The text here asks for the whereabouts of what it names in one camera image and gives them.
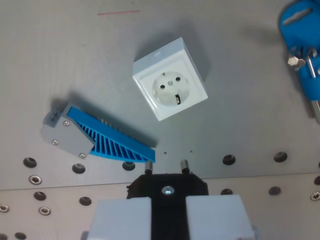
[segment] screw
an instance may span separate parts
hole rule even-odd
[[[49,215],[51,213],[51,210],[46,206],[42,206],[39,208],[39,213],[42,215]]]
[[[311,194],[310,199],[312,201],[318,201],[320,200],[320,192],[315,191],[314,193]]]
[[[164,195],[171,195],[175,192],[175,189],[172,186],[164,186],[161,190]]]
[[[52,145],[58,145],[59,141],[58,140],[52,140]]]
[[[6,213],[9,211],[9,207],[5,204],[0,204],[0,212]]]
[[[84,159],[84,158],[86,157],[86,154],[85,154],[85,153],[80,153],[80,154],[79,154],[79,157],[80,157],[81,159]]]
[[[63,125],[64,125],[65,127],[69,127],[69,126],[70,126],[70,122],[69,122],[69,121],[64,121],[64,122],[63,122]]]

